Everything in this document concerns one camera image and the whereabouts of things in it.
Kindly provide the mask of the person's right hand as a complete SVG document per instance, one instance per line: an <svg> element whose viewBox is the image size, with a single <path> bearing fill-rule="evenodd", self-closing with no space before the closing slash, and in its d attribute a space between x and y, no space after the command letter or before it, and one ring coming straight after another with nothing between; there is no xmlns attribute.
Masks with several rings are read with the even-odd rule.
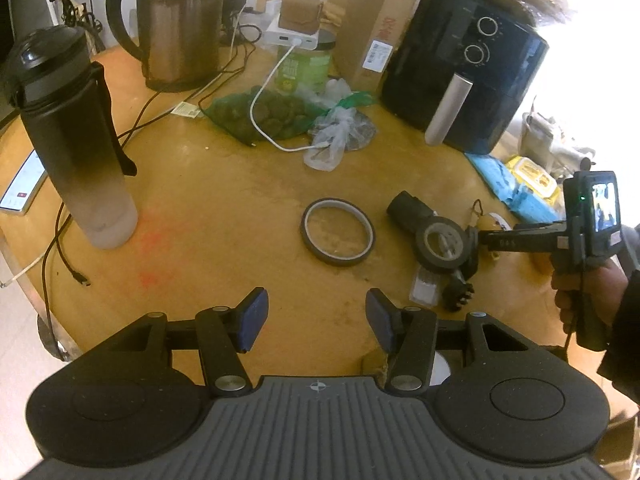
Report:
<svg viewBox="0 0 640 480"><path fill-rule="evenodd" d="M598 318L608 327L613 325L616 313L620 310L628 278L623 270L612 260L604 266L584 274L553 274L551 288L555 291L554 302L560 309L560 320L565 333L572 332L574 307L572 292L582 292L589 296Z"/></svg>

